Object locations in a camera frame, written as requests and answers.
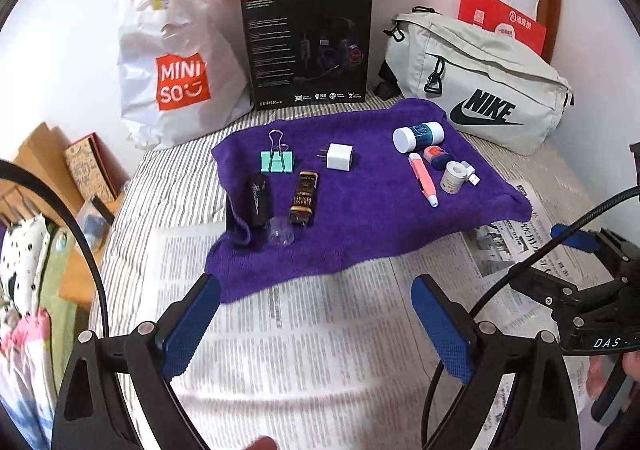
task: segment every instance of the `nike logo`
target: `nike logo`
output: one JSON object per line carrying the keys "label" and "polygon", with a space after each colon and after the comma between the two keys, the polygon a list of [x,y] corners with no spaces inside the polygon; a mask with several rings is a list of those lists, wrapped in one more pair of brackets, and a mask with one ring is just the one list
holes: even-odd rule
{"label": "nike logo", "polygon": [[[469,116],[463,108],[486,117]],[[449,119],[459,125],[522,125],[506,120],[515,108],[512,103],[478,89],[466,102],[463,100],[451,109]]]}

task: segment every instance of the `newspaper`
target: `newspaper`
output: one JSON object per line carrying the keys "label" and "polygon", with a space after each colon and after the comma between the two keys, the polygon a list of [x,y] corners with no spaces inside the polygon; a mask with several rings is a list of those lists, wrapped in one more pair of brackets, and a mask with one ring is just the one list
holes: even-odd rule
{"label": "newspaper", "polygon": [[[534,208],[529,223],[503,221],[444,237],[413,253],[303,277],[222,305],[188,370],[172,387],[212,449],[245,448],[261,435],[283,450],[420,448],[420,420],[438,356],[410,300],[414,278],[429,273],[467,309],[511,264],[548,240],[550,223],[528,183],[513,183]],[[155,320],[200,276],[221,224],[156,230],[149,243],[138,322]],[[543,271],[579,280],[556,250]],[[503,332],[555,331],[549,311],[511,289],[479,316]],[[578,408],[588,362],[569,370]],[[513,379],[505,377],[475,448],[489,446]],[[431,431],[460,388],[443,379]],[[145,448],[153,448],[142,414]]]}

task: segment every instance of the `screw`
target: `screw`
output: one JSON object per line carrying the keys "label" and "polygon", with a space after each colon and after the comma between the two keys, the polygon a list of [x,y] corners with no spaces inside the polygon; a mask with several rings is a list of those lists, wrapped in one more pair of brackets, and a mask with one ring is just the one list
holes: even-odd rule
{"label": "screw", "polygon": [[542,338],[543,342],[546,342],[548,344],[552,344],[556,341],[556,337],[550,331],[540,331],[540,338]]}
{"label": "screw", "polygon": [[495,325],[493,325],[491,322],[480,322],[479,328],[480,332],[486,335],[495,334],[496,331]]}
{"label": "screw", "polygon": [[87,343],[89,340],[91,340],[91,338],[93,338],[94,334],[91,331],[82,331],[79,335],[78,335],[78,341],[81,344],[85,344]]}
{"label": "screw", "polygon": [[142,322],[142,324],[138,326],[138,333],[141,335],[148,335],[151,334],[155,328],[156,326],[153,322]]}

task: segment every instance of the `waist bag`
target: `waist bag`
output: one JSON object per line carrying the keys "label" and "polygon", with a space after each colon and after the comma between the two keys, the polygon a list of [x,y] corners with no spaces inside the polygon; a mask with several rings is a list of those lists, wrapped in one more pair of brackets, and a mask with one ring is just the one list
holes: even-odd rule
{"label": "waist bag", "polygon": [[454,128],[529,155],[555,130],[573,91],[513,38],[436,13],[399,14],[381,77],[428,98]]}

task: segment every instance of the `white nike bag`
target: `white nike bag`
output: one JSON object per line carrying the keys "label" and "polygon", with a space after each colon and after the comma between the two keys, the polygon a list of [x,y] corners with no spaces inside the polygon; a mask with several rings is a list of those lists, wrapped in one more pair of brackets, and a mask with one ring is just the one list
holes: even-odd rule
{"label": "white nike bag", "polygon": [[386,63],[402,94],[438,104],[461,132],[526,156],[573,103],[567,80],[507,35],[436,13],[395,22]]}
{"label": "white nike bag", "polygon": [[122,119],[138,148],[168,148],[251,108],[247,79],[204,0],[122,0]]}

